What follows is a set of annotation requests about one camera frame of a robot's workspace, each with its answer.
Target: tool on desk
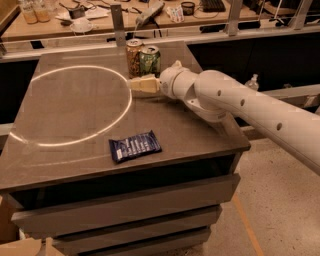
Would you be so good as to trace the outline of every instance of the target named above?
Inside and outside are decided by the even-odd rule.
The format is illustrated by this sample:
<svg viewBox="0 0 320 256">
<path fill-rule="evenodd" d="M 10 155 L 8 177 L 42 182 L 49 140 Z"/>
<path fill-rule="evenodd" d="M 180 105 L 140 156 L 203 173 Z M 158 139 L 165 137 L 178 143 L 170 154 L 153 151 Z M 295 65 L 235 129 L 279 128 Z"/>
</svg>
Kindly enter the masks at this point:
<svg viewBox="0 0 320 256">
<path fill-rule="evenodd" d="M 142 27 L 148 24 L 151 19 L 161 13 L 164 5 L 165 3 L 163 1 L 158 1 L 147 10 L 143 11 L 136 19 L 136 26 Z"/>
<path fill-rule="evenodd" d="M 225 12 L 226 7 L 222 0 L 200 0 L 203 12 Z"/>
<path fill-rule="evenodd" d="M 86 15 L 85 8 L 83 5 L 78 4 L 76 7 L 73 7 L 73 8 L 67 7 L 67 6 L 63 5 L 62 3 L 59 3 L 59 5 L 65 9 L 67 9 L 71 19 L 78 19 L 78 18 L 84 17 Z"/>
</svg>

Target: paper on desk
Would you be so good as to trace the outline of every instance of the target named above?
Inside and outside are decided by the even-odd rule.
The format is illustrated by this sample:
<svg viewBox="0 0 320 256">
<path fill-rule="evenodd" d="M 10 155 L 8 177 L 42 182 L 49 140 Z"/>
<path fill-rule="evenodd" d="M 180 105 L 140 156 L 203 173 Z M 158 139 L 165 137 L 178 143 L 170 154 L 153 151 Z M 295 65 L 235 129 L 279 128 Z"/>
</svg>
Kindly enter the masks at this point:
<svg viewBox="0 0 320 256">
<path fill-rule="evenodd" d="M 89 19 L 97 19 L 97 18 L 103 18 L 103 17 L 108 17 L 108 13 L 110 12 L 110 10 L 106 10 L 104 8 L 101 8 L 99 6 L 97 6 L 97 8 L 93 9 L 93 10 L 88 10 L 85 12 L 85 17 L 89 20 Z M 71 17 L 69 15 L 68 11 L 64 11 L 62 13 L 59 13 L 56 16 L 56 19 L 59 20 L 71 20 Z"/>
</svg>

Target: can lid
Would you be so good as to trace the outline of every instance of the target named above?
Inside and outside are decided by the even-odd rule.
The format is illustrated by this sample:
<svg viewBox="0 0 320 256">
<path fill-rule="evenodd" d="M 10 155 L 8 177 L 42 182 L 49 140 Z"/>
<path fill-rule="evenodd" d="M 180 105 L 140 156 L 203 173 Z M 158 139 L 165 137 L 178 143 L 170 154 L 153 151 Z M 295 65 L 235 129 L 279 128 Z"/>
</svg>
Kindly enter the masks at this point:
<svg viewBox="0 0 320 256">
<path fill-rule="evenodd" d="M 141 39 L 133 38 L 133 39 L 130 39 L 127 41 L 127 45 L 132 46 L 132 47 L 141 46 L 141 45 L 143 45 L 143 42 Z"/>
<path fill-rule="evenodd" d="M 145 46 L 141 49 L 141 52 L 145 54 L 155 54 L 159 52 L 159 48 L 155 45 Z"/>
</svg>

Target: jar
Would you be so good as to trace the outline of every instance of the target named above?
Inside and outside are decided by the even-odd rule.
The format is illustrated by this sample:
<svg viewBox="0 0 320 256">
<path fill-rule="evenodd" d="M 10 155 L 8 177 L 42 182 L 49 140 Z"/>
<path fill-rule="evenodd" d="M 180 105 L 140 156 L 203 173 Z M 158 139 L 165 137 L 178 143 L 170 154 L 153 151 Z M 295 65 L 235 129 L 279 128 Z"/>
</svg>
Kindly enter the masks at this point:
<svg viewBox="0 0 320 256">
<path fill-rule="evenodd" d="M 32 3 L 34 12 L 36 13 L 37 19 L 40 22 L 47 22 L 50 20 L 48 10 L 43 0 L 34 0 Z"/>
<path fill-rule="evenodd" d="M 19 0 L 19 6 L 23 17 L 28 24 L 34 24 L 38 22 L 37 16 L 30 1 Z"/>
</svg>

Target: metal bar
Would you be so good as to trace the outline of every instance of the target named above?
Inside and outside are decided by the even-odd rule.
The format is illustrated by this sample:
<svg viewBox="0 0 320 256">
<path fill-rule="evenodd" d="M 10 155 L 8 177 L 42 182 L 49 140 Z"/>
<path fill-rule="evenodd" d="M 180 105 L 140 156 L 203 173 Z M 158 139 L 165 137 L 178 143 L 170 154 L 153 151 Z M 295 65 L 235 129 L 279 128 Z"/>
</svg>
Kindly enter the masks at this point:
<svg viewBox="0 0 320 256">
<path fill-rule="evenodd" d="M 145 30 L 146 33 L 152 32 L 154 30 Z M 308 24 L 300 30 L 293 30 L 288 27 L 280 28 L 263 28 L 263 29 L 245 29 L 240 30 L 235 36 L 228 36 L 226 33 L 203 33 L 196 35 L 188 36 L 177 36 L 177 37 L 163 37 L 163 38 L 150 38 L 144 39 L 145 44 L 157 44 L 165 42 L 177 42 L 184 41 L 187 45 L 192 44 L 205 44 L 205 43 L 214 43 L 214 42 L 226 42 L 233 40 L 242 40 L 242 39 L 252 39 L 252 38 L 263 38 L 263 37 L 275 37 L 275 36 L 289 36 L 289 35 L 300 35 L 308 33 L 319 33 L 318 24 Z M 44 48 L 37 50 L 25 50 L 20 52 L 8 52 L 3 58 L 0 58 L 0 63 L 14 62 L 14 61 L 24 61 L 24 60 L 37 60 L 43 54 L 48 53 L 61 53 L 61 52 L 72 52 L 77 50 L 90 50 L 90 49 L 103 49 L 103 48 L 113 48 L 116 47 L 116 43 L 111 41 L 109 43 L 96 43 L 89 45 L 78 45 L 74 47 L 59 47 L 59 48 Z"/>
<path fill-rule="evenodd" d="M 110 7 L 117 46 L 125 46 L 126 34 L 124 32 L 121 4 L 111 4 Z"/>
<path fill-rule="evenodd" d="M 238 24 L 240 19 L 242 2 L 242 0 L 232 0 L 231 2 L 228 24 L 224 29 L 224 32 L 229 36 L 235 36 L 238 33 Z"/>
<path fill-rule="evenodd" d="M 0 58 L 3 57 L 7 53 L 6 48 L 2 43 L 0 43 Z"/>
<path fill-rule="evenodd" d="M 295 16 L 289 22 L 291 29 L 302 29 L 313 0 L 301 0 Z"/>
</svg>

